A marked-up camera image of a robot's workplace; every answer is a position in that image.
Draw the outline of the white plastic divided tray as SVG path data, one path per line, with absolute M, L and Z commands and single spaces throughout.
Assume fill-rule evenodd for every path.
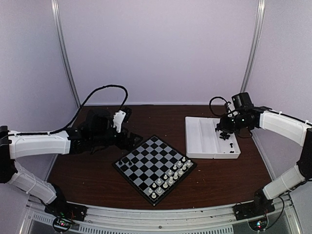
M 241 153 L 234 134 L 230 139 L 234 143 L 233 154 L 222 153 L 219 147 L 218 135 L 215 131 L 220 122 L 218 118 L 185 117 L 186 156 L 196 159 L 237 159 Z

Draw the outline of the black white chessboard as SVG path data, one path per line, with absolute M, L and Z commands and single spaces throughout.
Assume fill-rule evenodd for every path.
M 187 172 L 177 184 L 170 188 L 164 196 L 161 196 L 156 200 L 155 203 L 144 193 L 144 190 L 148 187 L 144 181 L 149 176 L 155 175 L 157 170 L 158 172 L 160 172 L 160 169 L 163 170 L 162 166 L 166 164 L 166 162 L 170 161 L 170 167 L 183 156 L 190 159 L 169 143 L 165 142 L 158 136 L 153 135 L 131 152 L 112 163 L 112 166 L 136 191 L 138 191 L 141 196 L 143 196 L 152 206 L 156 206 L 197 167 L 197 164 L 191 160 L 195 164 L 191 171 Z M 122 166 L 119 166 L 118 164 L 120 160 L 123 162 Z M 132 166 L 128 165 L 130 160 L 133 163 Z

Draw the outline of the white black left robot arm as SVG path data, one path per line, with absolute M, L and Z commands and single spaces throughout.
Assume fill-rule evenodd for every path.
M 39 198 L 59 216 L 70 212 L 70 205 L 60 188 L 39 179 L 16 162 L 17 158 L 36 155 L 91 154 L 117 146 L 132 150 L 143 138 L 123 126 L 132 111 L 124 108 L 111 115 L 106 110 L 89 110 L 84 122 L 77 127 L 66 127 L 54 132 L 9 131 L 0 128 L 0 181 L 12 184 Z

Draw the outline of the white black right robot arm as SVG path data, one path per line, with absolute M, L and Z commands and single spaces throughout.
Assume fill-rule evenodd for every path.
M 250 204 L 254 215 L 262 214 L 269 201 L 295 190 L 312 178 L 312 123 L 266 106 L 255 106 L 248 93 L 239 93 L 225 101 L 216 131 L 227 139 L 241 130 L 256 131 L 258 148 L 266 163 L 273 166 L 275 178 L 255 192 Z

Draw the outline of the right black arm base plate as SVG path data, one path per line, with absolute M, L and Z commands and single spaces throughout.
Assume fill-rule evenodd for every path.
M 233 212 L 237 221 L 265 215 L 274 211 L 273 200 L 267 199 L 260 190 L 254 193 L 253 201 L 237 203 L 233 206 Z

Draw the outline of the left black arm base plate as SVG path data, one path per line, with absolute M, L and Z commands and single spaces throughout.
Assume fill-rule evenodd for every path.
M 45 212 L 68 220 L 84 221 L 87 207 L 68 203 L 64 197 L 57 196 L 50 204 L 45 204 Z

